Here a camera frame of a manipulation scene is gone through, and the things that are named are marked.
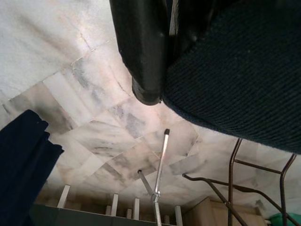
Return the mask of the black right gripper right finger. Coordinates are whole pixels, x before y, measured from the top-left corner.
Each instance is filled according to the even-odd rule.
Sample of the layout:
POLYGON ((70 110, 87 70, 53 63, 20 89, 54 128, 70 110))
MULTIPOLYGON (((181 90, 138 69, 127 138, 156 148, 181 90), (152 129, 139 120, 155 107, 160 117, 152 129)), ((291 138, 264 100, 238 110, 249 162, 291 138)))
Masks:
POLYGON ((172 13, 168 66, 171 66, 208 30, 213 17, 212 0, 177 0, 172 13))

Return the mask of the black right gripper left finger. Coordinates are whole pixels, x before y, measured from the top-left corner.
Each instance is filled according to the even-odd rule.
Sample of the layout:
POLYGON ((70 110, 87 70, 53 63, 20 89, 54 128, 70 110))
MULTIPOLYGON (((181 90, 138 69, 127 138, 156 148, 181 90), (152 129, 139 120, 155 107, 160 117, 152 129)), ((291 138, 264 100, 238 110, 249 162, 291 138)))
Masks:
POLYGON ((167 68, 164 0, 111 0, 119 53, 132 76, 132 92, 145 105, 160 102, 167 68))

